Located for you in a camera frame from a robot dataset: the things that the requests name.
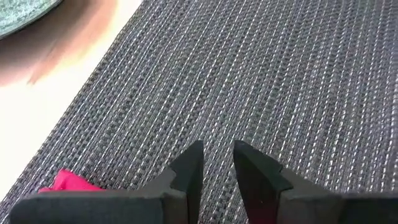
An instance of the green bowl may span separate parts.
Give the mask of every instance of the green bowl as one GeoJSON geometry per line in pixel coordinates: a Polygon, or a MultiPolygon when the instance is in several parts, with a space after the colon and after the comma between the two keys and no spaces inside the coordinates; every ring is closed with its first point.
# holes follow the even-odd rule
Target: green bowl
{"type": "Polygon", "coordinates": [[[0,39],[39,19],[62,0],[0,0],[0,39]]]}

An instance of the black object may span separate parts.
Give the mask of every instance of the black object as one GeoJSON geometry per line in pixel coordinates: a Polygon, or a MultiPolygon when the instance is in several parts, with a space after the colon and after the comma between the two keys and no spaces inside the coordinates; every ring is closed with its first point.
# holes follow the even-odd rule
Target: black object
{"type": "Polygon", "coordinates": [[[43,192],[11,210],[12,224],[193,224],[203,179],[203,143],[194,142],[170,167],[136,191],[43,192]]]}
{"type": "MultiPolygon", "coordinates": [[[[396,196],[334,194],[243,141],[235,141],[233,157],[250,224],[398,223],[396,196]]],[[[40,193],[12,209],[11,224],[195,224],[202,180],[196,141],[142,189],[40,193]]]]}
{"type": "Polygon", "coordinates": [[[334,194],[235,141],[234,164],[250,224],[398,223],[392,194],[334,194]]]}

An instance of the red cloth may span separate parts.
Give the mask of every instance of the red cloth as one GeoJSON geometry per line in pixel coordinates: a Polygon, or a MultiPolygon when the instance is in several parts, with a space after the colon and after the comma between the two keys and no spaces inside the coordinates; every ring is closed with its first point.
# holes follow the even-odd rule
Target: red cloth
{"type": "Polygon", "coordinates": [[[88,183],[84,178],[70,171],[62,169],[55,177],[53,186],[42,188],[39,193],[53,190],[99,191],[103,189],[88,183]]]}

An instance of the table surface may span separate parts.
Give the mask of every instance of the table surface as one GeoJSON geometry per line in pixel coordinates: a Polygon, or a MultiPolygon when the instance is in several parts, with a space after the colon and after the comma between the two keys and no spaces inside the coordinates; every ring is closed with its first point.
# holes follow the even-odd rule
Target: table surface
{"type": "Polygon", "coordinates": [[[141,0],[67,0],[0,40],[0,198],[50,134],[141,0]]]}

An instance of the gray woven mat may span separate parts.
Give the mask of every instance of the gray woven mat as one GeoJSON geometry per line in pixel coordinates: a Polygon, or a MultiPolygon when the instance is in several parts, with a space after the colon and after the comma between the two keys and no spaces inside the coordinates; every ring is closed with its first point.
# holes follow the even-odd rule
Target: gray woven mat
{"type": "Polygon", "coordinates": [[[243,139],[337,191],[394,191],[398,1],[146,0],[0,204],[71,169],[136,189],[205,140],[202,223],[246,219],[243,139]]]}

